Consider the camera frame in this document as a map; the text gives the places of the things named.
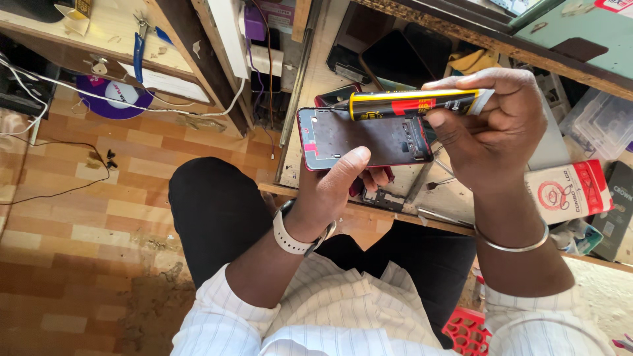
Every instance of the silver bangle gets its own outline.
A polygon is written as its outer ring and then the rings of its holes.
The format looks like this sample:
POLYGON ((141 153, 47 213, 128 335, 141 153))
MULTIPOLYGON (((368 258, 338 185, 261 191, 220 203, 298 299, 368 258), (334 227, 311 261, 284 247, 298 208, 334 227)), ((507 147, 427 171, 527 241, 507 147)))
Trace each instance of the silver bangle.
POLYGON ((534 245, 528 246, 528 247, 521 247, 521 248, 509 248, 509 247, 503 247, 503 246, 499 246, 496 243, 493 243, 492 241, 490 241, 485 235, 483 235, 481 233, 481 231, 479 231, 479 228, 477 228, 477 223, 475 223, 475 232, 477 233, 477 235, 479 237, 481 237, 484 242, 490 246, 490 247, 494 247, 497 250, 501 250, 501 251, 507 251, 507 252, 526 252, 526 251, 532 251, 538 247, 541 247, 541 245, 543 245, 545 243, 545 241, 548 240, 548 236, 549 236, 549 227, 548 224, 545 222, 545 220, 543 220, 543 218, 541 218, 541 222, 543 223, 543 226, 545 227, 545 232, 543 233, 543 238, 535 243, 534 245))

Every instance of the blue handle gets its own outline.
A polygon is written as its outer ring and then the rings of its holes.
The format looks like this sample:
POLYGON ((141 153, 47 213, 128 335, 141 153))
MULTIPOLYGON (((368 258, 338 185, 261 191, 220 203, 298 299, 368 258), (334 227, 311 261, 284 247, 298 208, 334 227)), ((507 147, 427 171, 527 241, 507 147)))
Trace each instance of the blue handle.
POLYGON ((134 36, 134 75, 136 81, 143 83, 143 50, 145 49, 145 40, 136 33, 134 36))
POLYGON ((161 30, 160 27, 156 26, 154 27, 156 29, 156 35, 158 36, 158 38, 160 38, 161 40, 169 43, 169 44, 173 44, 172 40, 169 39, 169 36, 167 36, 167 34, 165 33, 165 31, 161 30))

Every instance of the yellow cloth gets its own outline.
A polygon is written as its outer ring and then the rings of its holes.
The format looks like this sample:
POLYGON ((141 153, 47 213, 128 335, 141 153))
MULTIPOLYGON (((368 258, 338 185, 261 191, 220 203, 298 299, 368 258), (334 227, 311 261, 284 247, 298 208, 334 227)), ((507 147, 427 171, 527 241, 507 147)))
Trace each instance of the yellow cloth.
POLYGON ((448 58, 448 65, 459 70, 464 75, 473 74, 486 68, 501 68, 497 63, 499 55, 490 49, 480 49, 464 56, 463 53, 453 53, 448 58))

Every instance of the glue tube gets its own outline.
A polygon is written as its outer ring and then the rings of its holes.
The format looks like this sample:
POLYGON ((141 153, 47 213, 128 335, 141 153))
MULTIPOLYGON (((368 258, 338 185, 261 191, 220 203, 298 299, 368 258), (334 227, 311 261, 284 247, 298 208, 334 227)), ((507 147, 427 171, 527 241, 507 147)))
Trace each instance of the glue tube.
POLYGON ((478 115, 493 93, 494 89, 354 92, 334 108, 349 110, 352 120, 422 117, 434 108, 446 108, 457 115, 478 115))

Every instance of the black box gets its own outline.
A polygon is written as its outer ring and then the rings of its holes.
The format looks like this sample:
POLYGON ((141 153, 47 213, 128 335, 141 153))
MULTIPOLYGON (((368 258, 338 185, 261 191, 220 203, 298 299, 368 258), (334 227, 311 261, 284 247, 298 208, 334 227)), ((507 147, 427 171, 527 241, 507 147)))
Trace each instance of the black box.
POLYGON ((605 177, 613 198, 614 209, 594 216, 591 225, 602 232, 605 238, 592 253, 614 261, 633 215, 633 169, 617 161, 611 164, 605 177))

